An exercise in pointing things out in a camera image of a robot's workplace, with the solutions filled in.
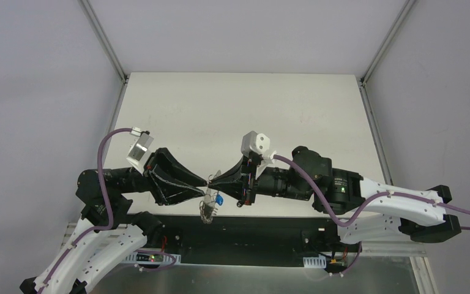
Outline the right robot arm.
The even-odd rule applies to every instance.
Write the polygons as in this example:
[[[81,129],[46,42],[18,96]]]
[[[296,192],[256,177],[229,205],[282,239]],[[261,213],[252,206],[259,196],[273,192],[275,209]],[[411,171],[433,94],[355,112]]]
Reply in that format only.
[[[257,195],[312,201],[336,228],[323,234],[331,251],[346,244],[408,236],[417,243],[441,243],[461,232],[457,216],[446,212],[447,186],[410,190],[333,168],[329,158],[304,146],[296,147],[287,168],[271,166],[271,158],[252,151],[232,169],[213,178],[209,187],[251,205]]]

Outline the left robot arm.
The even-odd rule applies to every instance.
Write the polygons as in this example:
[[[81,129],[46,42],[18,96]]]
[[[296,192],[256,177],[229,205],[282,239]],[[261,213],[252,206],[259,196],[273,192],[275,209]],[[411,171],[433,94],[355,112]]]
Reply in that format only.
[[[85,170],[76,196],[84,203],[80,219],[48,268],[25,279],[23,293],[89,293],[116,265],[132,254],[176,263],[169,252],[172,230],[154,214],[130,214],[129,193],[150,193],[160,206],[204,195],[207,182],[180,164],[166,148],[133,149],[127,168]]]

